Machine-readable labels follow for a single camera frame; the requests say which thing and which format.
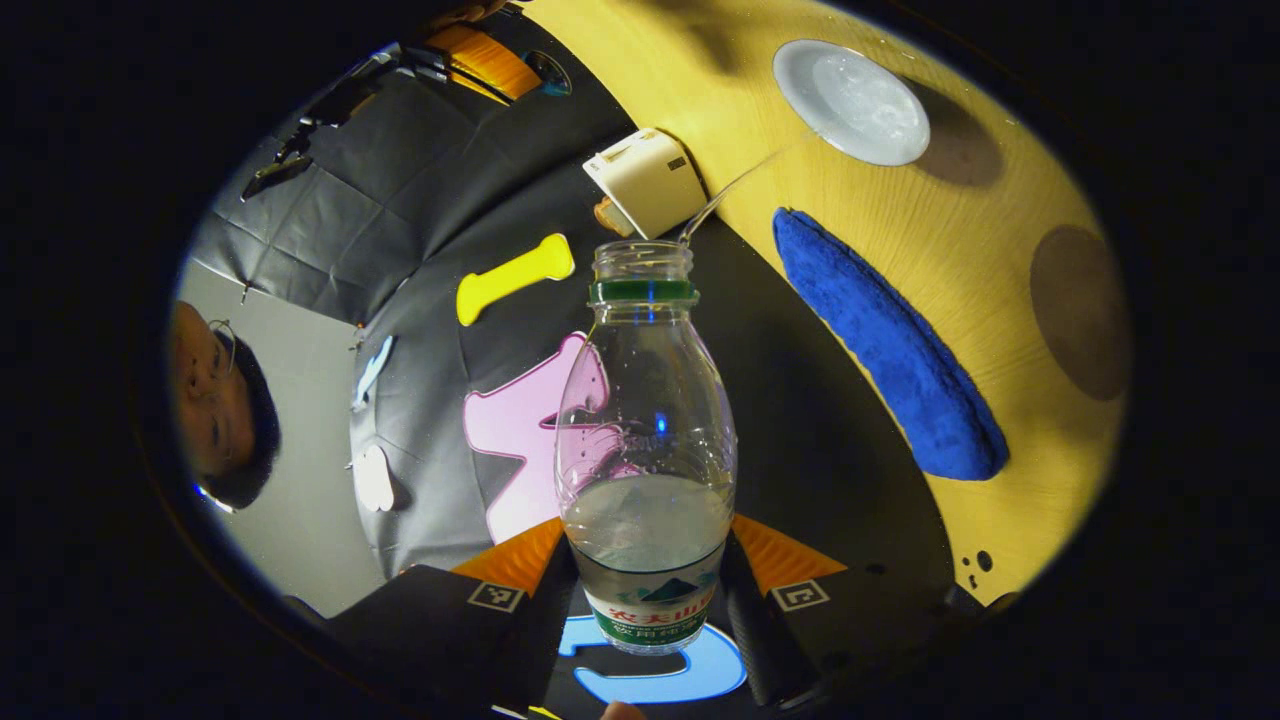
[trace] white plate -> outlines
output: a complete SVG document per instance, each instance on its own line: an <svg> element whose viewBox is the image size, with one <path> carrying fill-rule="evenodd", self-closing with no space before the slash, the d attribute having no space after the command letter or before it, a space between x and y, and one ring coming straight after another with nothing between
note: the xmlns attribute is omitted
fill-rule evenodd
<svg viewBox="0 0 1280 720"><path fill-rule="evenodd" d="M773 55L791 109L837 150L874 165L905 165L929 146L929 118L906 83L864 55L794 40Z"/></svg>

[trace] white wall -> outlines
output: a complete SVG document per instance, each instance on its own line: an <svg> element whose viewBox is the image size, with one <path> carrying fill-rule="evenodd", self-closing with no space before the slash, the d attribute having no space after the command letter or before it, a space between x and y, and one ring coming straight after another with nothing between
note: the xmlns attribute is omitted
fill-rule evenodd
<svg viewBox="0 0 1280 720"><path fill-rule="evenodd" d="M206 320L230 319L257 356L280 418L282 450L262 493L211 516L282 594L332 618L385 580L360 527L351 470L355 327L242 287L188 263L178 297Z"/></svg>

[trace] yellow bone-shaped object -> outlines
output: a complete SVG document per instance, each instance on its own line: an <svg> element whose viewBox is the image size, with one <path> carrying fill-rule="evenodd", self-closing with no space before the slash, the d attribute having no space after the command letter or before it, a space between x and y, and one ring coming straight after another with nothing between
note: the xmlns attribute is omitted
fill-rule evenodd
<svg viewBox="0 0 1280 720"><path fill-rule="evenodd" d="M549 234L538 247L512 258L488 273L470 273L458 283L458 322L476 322L493 301L540 279L562 281L573 274L573 254L563 233Z"/></svg>

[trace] dark circle on table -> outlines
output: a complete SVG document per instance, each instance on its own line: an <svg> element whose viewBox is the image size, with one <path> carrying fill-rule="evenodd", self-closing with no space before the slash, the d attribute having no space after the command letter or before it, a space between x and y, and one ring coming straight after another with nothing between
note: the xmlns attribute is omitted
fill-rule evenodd
<svg viewBox="0 0 1280 720"><path fill-rule="evenodd" d="M1032 309L1057 366L1084 395L1112 400L1129 384L1133 333L1115 255L1092 232L1059 225L1032 258Z"/></svg>
<svg viewBox="0 0 1280 720"><path fill-rule="evenodd" d="M1000 146L959 102L922 81L902 78L929 118L929 145L915 167L948 183L989 187L1005 172Z"/></svg>

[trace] blue cloth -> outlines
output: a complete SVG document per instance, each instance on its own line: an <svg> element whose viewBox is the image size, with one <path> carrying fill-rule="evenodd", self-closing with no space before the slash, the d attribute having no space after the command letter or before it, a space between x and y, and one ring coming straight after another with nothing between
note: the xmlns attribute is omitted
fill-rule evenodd
<svg viewBox="0 0 1280 720"><path fill-rule="evenodd" d="M1009 446L969 374L879 273L804 213L778 209L773 240L800 297L872 374L920 469L992 478Z"/></svg>

